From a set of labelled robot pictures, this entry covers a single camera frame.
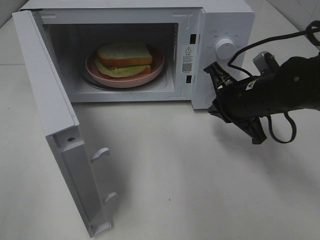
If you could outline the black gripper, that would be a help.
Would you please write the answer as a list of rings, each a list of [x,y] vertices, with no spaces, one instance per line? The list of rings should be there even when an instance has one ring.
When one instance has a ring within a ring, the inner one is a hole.
[[[258,76],[235,80],[217,62],[203,69],[210,75],[215,99],[207,109],[212,116],[222,119],[225,123],[240,124],[241,129],[251,137],[253,145],[260,145],[266,140],[260,117],[252,113],[247,104],[253,103],[247,94],[251,90],[248,85],[254,85]]]

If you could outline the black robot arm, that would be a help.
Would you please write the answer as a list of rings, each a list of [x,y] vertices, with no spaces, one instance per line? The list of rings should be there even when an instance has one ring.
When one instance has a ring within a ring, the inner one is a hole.
[[[320,109],[320,57],[291,57],[282,65],[272,60],[269,74],[235,80],[217,62],[204,69],[210,75],[215,99],[208,113],[232,123],[251,137],[254,145],[266,140],[260,119],[266,117],[271,137],[272,115],[283,114],[292,128],[290,141],[297,135],[297,126],[290,111]]]

